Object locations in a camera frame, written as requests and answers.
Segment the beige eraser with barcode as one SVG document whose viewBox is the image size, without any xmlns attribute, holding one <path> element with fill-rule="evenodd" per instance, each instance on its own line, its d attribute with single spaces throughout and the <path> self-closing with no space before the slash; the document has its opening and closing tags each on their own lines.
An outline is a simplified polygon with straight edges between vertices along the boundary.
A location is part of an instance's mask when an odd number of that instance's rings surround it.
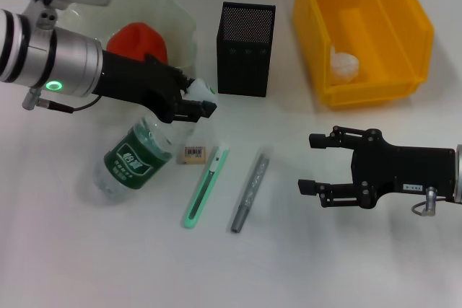
<svg viewBox="0 0 462 308">
<path fill-rule="evenodd" d="M 184 146 L 177 155 L 178 164 L 205 164 L 207 160 L 205 146 Z"/>
</svg>

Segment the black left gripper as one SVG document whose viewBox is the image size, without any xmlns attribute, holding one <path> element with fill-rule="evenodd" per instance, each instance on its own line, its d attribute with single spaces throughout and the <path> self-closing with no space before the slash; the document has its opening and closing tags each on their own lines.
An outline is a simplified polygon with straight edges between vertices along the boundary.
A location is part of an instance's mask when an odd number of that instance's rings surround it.
<svg viewBox="0 0 462 308">
<path fill-rule="evenodd" d="M 210 118 L 217 105 L 208 101 L 182 100 L 195 79 L 181 69 L 146 55 L 144 61 L 103 51 L 103 67 L 93 93 L 144 106 L 164 123 L 197 123 Z"/>
</svg>

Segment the pale green glass fruit plate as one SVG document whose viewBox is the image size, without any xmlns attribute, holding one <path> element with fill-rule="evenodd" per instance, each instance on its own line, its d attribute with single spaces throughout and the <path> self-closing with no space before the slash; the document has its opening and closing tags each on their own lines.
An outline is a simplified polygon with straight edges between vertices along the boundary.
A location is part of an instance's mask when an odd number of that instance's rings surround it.
<svg viewBox="0 0 462 308">
<path fill-rule="evenodd" d="M 167 47 L 167 65 L 194 79 L 196 20 L 174 0 L 112 0 L 108 6 L 71 4 L 58 13 L 57 26 L 98 41 L 106 51 L 109 39 L 134 22 L 157 31 Z"/>
</svg>

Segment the green utility knife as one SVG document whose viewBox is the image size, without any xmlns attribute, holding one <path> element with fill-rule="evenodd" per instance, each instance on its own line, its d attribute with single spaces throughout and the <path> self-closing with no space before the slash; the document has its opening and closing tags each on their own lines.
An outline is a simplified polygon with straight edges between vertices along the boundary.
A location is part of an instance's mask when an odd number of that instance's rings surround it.
<svg viewBox="0 0 462 308">
<path fill-rule="evenodd" d="M 203 175 L 186 209 L 182 220 L 183 228 L 192 229 L 197 225 L 217 178 L 224 167 L 229 151 L 230 146 L 226 143 L 221 143 L 213 148 L 207 159 Z"/>
</svg>

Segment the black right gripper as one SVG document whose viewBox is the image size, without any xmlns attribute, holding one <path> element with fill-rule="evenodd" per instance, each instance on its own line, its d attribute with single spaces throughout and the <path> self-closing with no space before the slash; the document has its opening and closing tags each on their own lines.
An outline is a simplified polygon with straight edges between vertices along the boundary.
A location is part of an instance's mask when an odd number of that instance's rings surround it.
<svg viewBox="0 0 462 308">
<path fill-rule="evenodd" d="M 395 146 L 378 129 L 334 126 L 324 135 L 309 135 L 312 149 L 353 150 L 352 183 L 328 184 L 298 180 L 302 195 L 319 196 L 321 206 L 360 206 L 372 209 L 389 193 L 424 195 L 433 188 L 437 197 L 453 203 L 456 188 L 456 151 L 446 148 Z"/>
</svg>

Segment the grey pen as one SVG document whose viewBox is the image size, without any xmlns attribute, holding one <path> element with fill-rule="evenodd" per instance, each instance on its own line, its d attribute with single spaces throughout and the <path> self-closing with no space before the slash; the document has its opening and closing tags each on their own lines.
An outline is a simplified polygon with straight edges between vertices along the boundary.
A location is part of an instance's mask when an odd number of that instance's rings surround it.
<svg viewBox="0 0 462 308">
<path fill-rule="evenodd" d="M 272 148 L 267 146 L 263 147 L 258 153 L 255 164 L 250 170 L 248 181 L 245 184 L 245 189 L 237 207 L 235 218 L 233 219 L 230 227 L 230 231 L 232 233 L 239 234 L 243 228 L 245 220 L 248 217 L 257 192 L 263 181 L 264 175 L 269 167 L 272 151 Z"/>
</svg>

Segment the clear green-label water bottle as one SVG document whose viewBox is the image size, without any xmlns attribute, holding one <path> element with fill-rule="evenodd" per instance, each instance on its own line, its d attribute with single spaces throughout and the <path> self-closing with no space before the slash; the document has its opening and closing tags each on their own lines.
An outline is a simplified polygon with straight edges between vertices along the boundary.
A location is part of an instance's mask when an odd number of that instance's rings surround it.
<svg viewBox="0 0 462 308">
<path fill-rule="evenodd" d="M 140 118 L 95 167 L 95 185 L 110 203 L 130 198 L 178 155 L 194 122 L 163 123 L 150 113 Z"/>
</svg>

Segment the red tomato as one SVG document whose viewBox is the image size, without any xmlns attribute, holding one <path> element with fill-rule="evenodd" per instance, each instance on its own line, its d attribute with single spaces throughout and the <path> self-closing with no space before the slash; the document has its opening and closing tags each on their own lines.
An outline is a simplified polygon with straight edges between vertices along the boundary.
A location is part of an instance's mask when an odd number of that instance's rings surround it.
<svg viewBox="0 0 462 308">
<path fill-rule="evenodd" d="M 143 22 L 121 28 L 109 39 L 106 51 L 137 61 L 144 61 L 145 55 L 150 55 L 161 63 L 168 63 L 163 37 Z"/>
</svg>

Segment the white paper ball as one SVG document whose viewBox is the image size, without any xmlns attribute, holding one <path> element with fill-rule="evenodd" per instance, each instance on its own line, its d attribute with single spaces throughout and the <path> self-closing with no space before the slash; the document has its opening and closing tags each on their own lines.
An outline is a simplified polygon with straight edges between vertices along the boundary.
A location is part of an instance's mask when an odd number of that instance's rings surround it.
<svg viewBox="0 0 462 308">
<path fill-rule="evenodd" d="M 359 60 L 352 54 L 337 52 L 335 46 L 332 45 L 330 74 L 330 83 L 332 85 L 350 83 L 359 74 Z"/>
</svg>

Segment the yellow plastic bin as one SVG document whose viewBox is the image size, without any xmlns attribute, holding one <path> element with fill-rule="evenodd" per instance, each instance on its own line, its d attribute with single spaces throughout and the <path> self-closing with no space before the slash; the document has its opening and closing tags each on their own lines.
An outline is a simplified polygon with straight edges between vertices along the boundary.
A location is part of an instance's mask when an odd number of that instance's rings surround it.
<svg viewBox="0 0 462 308">
<path fill-rule="evenodd" d="M 427 80 L 434 30 L 418 0 L 295 0 L 293 22 L 312 88 L 328 107 L 405 98 Z M 330 83 L 332 45 L 359 60 L 352 82 Z"/>
</svg>

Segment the black mesh pen holder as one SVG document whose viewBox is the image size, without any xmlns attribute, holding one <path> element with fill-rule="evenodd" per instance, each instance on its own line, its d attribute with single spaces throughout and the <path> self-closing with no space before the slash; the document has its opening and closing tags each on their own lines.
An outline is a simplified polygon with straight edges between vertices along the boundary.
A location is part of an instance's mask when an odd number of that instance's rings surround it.
<svg viewBox="0 0 462 308">
<path fill-rule="evenodd" d="M 265 97 L 276 7 L 224 2 L 217 33 L 220 94 Z"/>
</svg>

